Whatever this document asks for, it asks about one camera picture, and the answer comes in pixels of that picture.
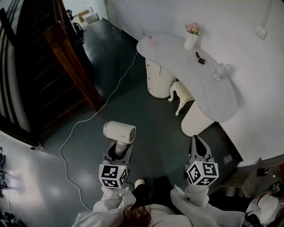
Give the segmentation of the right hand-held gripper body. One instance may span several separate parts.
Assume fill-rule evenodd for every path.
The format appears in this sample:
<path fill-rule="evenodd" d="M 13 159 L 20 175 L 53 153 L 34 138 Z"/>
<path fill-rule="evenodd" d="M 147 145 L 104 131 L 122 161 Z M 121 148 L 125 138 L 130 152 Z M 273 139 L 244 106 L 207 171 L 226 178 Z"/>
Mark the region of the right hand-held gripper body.
<path fill-rule="evenodd" d="M 188 164 L 185 164 L 185 173 L 192 185 L 210 186 L 218 177 L 218 164 L 214 158 L 189 155 Z"/>

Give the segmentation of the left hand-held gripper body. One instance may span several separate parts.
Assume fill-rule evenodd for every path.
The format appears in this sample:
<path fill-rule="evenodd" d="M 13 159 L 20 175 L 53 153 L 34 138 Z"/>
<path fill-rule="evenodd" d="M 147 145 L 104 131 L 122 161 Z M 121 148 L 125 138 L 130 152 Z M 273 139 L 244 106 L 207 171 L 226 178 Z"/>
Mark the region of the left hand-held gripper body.
<path fill-rule="evenodd" d="M 111 161 L 106 157 L 103 158 L 102 164 L 99 165 L 99 180 L 102 186 L 106 188 L 122 188 L 128 179 L 129 170 L 127 165 L 129 162 L 126 159 Z"/>

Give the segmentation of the white hair dryer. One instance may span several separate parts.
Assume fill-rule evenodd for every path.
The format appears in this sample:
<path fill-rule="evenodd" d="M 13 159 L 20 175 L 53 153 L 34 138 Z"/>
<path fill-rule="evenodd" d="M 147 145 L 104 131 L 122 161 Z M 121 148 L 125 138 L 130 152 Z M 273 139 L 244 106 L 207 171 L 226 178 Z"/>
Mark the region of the white hair dryer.
<path fill-rule="evenodd" d="M 136 135 L 136 127 L 117 121 L 108 121 L 103 126 L 103 134 L 115 141 L 114 153 L 122 159 Z"/>

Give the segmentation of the white curved vanity table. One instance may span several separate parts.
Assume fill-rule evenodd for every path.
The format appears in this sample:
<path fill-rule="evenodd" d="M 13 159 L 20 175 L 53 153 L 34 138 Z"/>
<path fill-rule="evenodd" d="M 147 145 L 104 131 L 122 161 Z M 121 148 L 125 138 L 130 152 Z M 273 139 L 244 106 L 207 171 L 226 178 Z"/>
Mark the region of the white curved vanity table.
<path fill-rule="evenodd" d="M 184 48 L 184 39 L 170 35 L 154 35 L 156 45 L 147 45 L 148 37 L 137 44 L 138 53 L 172 73 L 193 95 L 194 103 L 181 122 L 182 132 L 192 137 L 214 122 L 230 120 L 237 111 L 237 98 L 227 78 L 216 81 L 213 72 L 217 62 L 202 49 Z M 195 52 L 205 59 L 198 62 Z"/>

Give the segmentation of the person's left forearm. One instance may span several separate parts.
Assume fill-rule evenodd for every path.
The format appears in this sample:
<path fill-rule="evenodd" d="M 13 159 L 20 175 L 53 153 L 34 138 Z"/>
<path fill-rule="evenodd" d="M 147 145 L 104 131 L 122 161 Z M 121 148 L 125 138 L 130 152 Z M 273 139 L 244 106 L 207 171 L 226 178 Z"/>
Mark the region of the person's left forearm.
<path fill-rule="evenodd" d="M 96 202 L 94 212 L 107 212 L 117 208 L 123 208 L 128 205 L 133 205 L 136 198 L 128 187 L 123 188 L 101 188 L 103 196 L 100 201 Z"/>

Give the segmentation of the wooden cabinet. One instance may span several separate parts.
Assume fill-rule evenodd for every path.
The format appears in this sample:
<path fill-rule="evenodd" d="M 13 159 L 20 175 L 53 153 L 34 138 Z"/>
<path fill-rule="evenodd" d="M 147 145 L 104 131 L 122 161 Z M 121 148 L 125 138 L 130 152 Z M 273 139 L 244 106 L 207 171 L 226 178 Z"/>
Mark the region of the wooden cabinet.
<path fill-rule="evenodd" d="M 266 160 L 260 158 L 254 165 L 235 168 L 222 186 L 239 189 L 251 198 L 278 181 L 284 183 L 284 154 Z"/>

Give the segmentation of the person's white jacket torso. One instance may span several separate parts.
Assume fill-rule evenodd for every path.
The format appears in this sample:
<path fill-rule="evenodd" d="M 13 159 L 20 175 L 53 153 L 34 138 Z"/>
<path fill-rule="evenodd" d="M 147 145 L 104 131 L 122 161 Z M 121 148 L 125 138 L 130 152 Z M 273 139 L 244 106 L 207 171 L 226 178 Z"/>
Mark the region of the person's white jacket torso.
<path fill-rule="evenodd" d="M 150 213 L 149 227 L 241 227 L 245 214 L 239 211 L 223 211 L 207 204 L 196 207 L 191 203 L 181 205 L 182 214 L 175 214 L 166 206 L 146 206 Z M 119 227 L 124 207 L 110 211 L 79 213 L 72 227 Z"/>

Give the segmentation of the white carved stool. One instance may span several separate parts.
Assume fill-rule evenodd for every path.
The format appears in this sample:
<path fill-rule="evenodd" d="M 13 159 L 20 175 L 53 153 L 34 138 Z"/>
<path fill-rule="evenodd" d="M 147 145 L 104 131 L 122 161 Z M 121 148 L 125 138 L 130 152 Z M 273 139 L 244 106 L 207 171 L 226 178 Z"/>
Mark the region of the white carved stool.
<path fill-rule="evenodd" d="M 194 101 L 193 95 L 189 92 L 189 90 L 181 83 L 181 81 L 176 81 L 170 87 L 170 98 L 169 102 L 174 99 L 174 92 L 176 92 L 177 96 L 180 99 L 180 103 L 175 115 L 179 115 L 180 110 L 184 107 L 184 105 L 189 101 Z"/>

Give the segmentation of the clear glass vase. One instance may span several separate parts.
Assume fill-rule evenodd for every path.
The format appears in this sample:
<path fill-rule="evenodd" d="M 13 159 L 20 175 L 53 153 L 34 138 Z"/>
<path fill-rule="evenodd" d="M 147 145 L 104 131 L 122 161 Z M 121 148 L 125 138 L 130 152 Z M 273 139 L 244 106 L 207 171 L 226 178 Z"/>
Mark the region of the clear glass vase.
<path fill-rule="evenodd" d="M 213 72 L 213 78 L 216 81 L 221 81 L 228 74 L 229 64 L 220 63 Z"/>

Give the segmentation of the dark wooden staircase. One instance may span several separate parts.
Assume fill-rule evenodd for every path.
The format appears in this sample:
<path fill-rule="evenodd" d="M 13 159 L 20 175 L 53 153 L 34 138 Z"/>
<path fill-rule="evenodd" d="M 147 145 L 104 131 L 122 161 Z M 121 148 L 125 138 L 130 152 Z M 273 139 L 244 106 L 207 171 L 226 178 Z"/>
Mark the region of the dark wooden staircase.
<path fill-rule="evenodd" d="M 34 149 L 103 101 L 63 0 L 0 0 L 0 135 Z"/>

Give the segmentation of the white ceramic vase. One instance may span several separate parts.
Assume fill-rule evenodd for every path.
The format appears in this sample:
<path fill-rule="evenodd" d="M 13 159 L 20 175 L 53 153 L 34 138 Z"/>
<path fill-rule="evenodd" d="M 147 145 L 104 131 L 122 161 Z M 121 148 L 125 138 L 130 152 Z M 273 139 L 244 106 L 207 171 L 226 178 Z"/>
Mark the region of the white ceramic vase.
<path fill-rule="evenodd" d="M 193 34 L 193 33 L 188 33 L 187 38 L 184 42 L 184 48 L 186 50 L 193 50 L 196 41 L 198 40 L 198 35 Z"/>

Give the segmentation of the black chair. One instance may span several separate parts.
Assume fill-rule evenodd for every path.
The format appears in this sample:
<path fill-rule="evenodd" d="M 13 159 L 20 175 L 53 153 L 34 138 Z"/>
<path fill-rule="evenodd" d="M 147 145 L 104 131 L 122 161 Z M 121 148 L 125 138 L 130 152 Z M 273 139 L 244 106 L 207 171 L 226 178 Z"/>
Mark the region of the black chair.
<path fill-rule="evenodd" d="M 84 30 L 82 29 L 81 25 L 76 22 L 72 22 L 72 25 L 75 29 L 78 39 L 80 40 L 81 43 L 84 43 L 83 41 Z"/>

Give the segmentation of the white storage box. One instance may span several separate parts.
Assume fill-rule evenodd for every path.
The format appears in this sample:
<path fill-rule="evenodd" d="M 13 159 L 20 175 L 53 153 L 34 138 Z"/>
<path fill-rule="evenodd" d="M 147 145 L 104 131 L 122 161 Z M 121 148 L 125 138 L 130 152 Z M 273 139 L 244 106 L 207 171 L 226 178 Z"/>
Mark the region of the white storage box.
<path fill-rule="evenodd" d="M 99 20 L 98 14 L 96 12 L 91 14 L 87 13 L 83 15 L 82 18 L 87 24 L 91 24 Z"/>

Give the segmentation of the brown cardboard box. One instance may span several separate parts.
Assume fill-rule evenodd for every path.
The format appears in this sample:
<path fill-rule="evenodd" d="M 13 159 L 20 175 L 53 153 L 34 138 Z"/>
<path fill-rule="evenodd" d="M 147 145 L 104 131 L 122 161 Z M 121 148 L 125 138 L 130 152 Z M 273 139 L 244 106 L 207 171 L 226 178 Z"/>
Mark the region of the brown cardboard box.
<path fill-rule="evenodd" d="M 89 10 L 84 10 L 84 11 L 78 13 L 78 18 L 79 18 L 79 20 L 80 20 L 81 23 L 84 22 L 83 16 L 84 16 L 84 15 L 87 15 L 88 13 L 89 13 Z"/>

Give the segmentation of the white wall socket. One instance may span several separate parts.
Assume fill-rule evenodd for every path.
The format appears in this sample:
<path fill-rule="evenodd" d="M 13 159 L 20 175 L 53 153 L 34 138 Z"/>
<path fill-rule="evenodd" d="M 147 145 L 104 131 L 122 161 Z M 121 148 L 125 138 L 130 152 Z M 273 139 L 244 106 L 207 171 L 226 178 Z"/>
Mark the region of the white wall socket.
<path fill-rule="evenodd" d="M 256 34 L 261 38 L 265 39 L 267 35 L 267 31 L 263 27 L 257 27 Z"/>

